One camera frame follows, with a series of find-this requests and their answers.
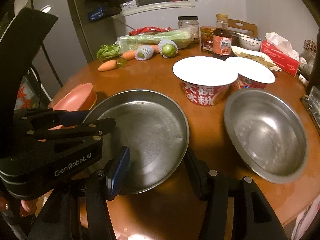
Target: orange carrot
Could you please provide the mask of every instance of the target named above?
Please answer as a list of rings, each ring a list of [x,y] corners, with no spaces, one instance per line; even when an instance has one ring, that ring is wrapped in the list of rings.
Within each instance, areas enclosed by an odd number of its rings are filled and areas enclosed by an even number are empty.
[[[148,46],[153,47],[153,49],[155,50],[155,53],[159,54],[158,45],[149,44]]]
[[[100,65],[100,67],[98,67],[98,71],[112,70],[112,69],[115,69],[116,67],[117,67],[117,60],[113,59],[113,60],[109,60],[105,63],[102,63]]]
[[[131,60],[134,59],[134,55],[136,54],[136,50],[127,51],[122,54],[122,58],[125,60]]]

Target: stainless steel bowl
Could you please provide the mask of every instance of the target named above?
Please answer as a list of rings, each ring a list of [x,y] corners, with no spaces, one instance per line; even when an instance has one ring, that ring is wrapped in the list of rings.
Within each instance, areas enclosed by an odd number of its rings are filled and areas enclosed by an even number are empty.
[[[295,111],[261,89],[241,89],[231,95],[224,122],[236,150],[259,176],[273,183],[299,178],[307,164],[308,145]]]
[[[121,195],[150,190],[177,169],[189,143],[189,125],[180,106],[168,96],[151,90],[129,90],[97,105],[84,120],[113,117],[116,128],[103,138],[102,159],[85,171],[102,169],[119,153],[130,148],[131,159]]]

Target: sauce bottle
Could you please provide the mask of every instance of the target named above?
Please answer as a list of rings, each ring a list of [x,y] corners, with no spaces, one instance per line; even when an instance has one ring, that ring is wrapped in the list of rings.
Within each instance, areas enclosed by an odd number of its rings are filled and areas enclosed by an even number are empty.
[[[231,55],[232,35],[228,31],[228,15],[217,14],[217,28],[213,31],[213,54],[218,59],[226,60]]]

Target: person's hand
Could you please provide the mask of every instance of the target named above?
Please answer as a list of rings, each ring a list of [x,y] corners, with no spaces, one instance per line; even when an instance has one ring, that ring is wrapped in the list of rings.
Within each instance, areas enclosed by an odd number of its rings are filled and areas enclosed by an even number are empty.
[[[21,206],[20,206],[20,217],[26,217],[29,215],[32,215],[37,210],[37,203],[38,199],[35,200],[21,200]],[[0,197],[0,212],[6,212],[9,209],[9,203],[4,197]]]

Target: wooden table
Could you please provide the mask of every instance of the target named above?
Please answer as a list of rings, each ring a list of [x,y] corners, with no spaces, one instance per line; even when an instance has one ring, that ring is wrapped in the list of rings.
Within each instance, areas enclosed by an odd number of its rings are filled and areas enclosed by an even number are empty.
[[[150,89],[168,95],[181,106],[188,118],[189,145],[196,156],[225,176],[237,179],[252,177],[282,225],[288,224],[320,194],[320,137],[300,102],[300,97],[305,93],[303,85],[288,73],[278,72],[275,73],[276,82],[266,88],[298,113],[308,137],[309,160],[302,177],[290,184],[276,185],[250,171],[233,147],[223,122],[225,102],[216,106],[197,106],[184,95],[172,66],[182,58],[199,55],[210,56],[194,46],[179,51],[174,58],[155,55],[147,61],[131,60],[127,66],[107,72],[97,71],[100,62],[96,60],[72,76],[53,101],[57,102],[72,88],[87,82],[93,84],[98,102],[130,89]],[[205,206],[206,202],[199,202],[193,195],[184,164],[153,190],[138,195],[117,196],[114,201],[108,202],[112,224],[120,239],[131,236],[129,239],[195,240]],[[82,224],[86,225],[84,201],[81,202],[81,209]]]

